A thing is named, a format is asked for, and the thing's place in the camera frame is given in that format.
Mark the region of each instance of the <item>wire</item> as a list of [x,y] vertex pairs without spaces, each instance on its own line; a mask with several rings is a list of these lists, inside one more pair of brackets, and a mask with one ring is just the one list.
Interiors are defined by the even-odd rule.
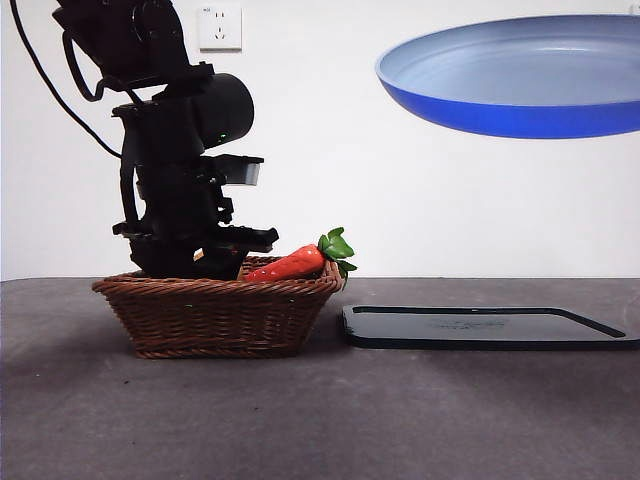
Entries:
[[24,27],[22,26],[22,21],[20,20],[20,14],[18,13],[18,7],[16,5],[16,0],[9,0],[9,3],[11,4],[11,13],[13,14],[13,20],[15,21],[16,27],[18,28],[18,34],[20,35],[20,39],[22,40],[22,43],[24,44],[25,48],[27,49],[27,52],[29,53],[29,56],[31,57],[31,60],[33,61],[33,64],[36,67],[36,70],[40,74],[40,77],[42,78],[44,83],[47,85],[47,88],[49,89],[49,91],[53,95],[53,98],[56,99],[56,101],[60,104],[60,106],[67,113],[67,115],[69,115],[71,118],[73,118],[76,121],[76,123],[78,123],[78,125],[80,125],[89,135],[91,135],[95,139],[95,141],[98,142],[98,144],[102,148],[104,148],[107,152],[109,152],[114,157],[121,158],[122,156],[118,152],[113,150],[111,147],[109,147],[109,145],[107,145],[98,136],[98,134],[96,132],[94,132],[93,129],[89,125],[87,125],[85,123],[85,121],[82,120],[71,109],[71,107],[69,107],[69,105],[67,105],[65,103],[65,101],[62,99],[62,97],[60,96],[60,94],[56,90],[56,87],[53,85],[51,80],[49,80],[49,77],[47,76],[46,72],[42,68],[42,65],[40,64],[40,61],[38,60],[36,52],[33,50],[33,47],[31,46],[31,43],[29,43],[29,39],[27,38],[27,34],[25,33]]

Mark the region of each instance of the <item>black tray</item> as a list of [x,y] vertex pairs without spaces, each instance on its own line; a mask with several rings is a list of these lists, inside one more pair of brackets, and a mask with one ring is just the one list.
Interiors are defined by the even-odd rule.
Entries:
[[618,328],[559,308],[351,305],[347,341],[362,348],[620,350],[640,348]]

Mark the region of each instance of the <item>blue bowl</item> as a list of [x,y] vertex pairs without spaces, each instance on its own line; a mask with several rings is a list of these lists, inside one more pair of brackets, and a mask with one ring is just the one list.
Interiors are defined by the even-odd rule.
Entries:
[[453,28],[392,48],[376,72],[404,108],[457,130],[516,138],[640,130],[640,16]]

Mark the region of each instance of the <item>basket rim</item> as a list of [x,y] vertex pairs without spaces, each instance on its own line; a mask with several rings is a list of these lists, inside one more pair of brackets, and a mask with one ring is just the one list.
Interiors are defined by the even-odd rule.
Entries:
[[308,294],[340,291],[344,286],[344,279],[335,262],[326,261],[320,277],[315,279],[291,280],[263,280],[246,282],[242,280],[216,280],[211,278],[152,278],[144,276],[143,272],[129,272],[106,277],[91,286],[95,292],[107,294],[109,292],[136,295],[167,295],[167,294],[256,294],[256,293],[288,293]]

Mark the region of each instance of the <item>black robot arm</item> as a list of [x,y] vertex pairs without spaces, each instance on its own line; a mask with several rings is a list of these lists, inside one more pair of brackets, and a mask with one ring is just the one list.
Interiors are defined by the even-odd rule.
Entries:
[[[159,277],[236,278],[249,251],[268,252],[275,229],[223,226],[233,205],[227,183],[246,179],[262,159],[221,155],[208,148],[244,136],[254,107],[244,84],[215,74],[210,64],[190,65],[182,27],[169,0],[59,0],[53,16],[82,95],[99,100],[105,88],[127,92],[132,103],[114,109],[125,128],[120,190],[125,221],[114,233],[129,239],[132,260]],[[78,68],[73,43],[100,68],[95,93]],[[166,85],[147,101],[137,88]],[[134,192],[146,211],[139,217]],[[204,256],[194,260],[194,252]]]

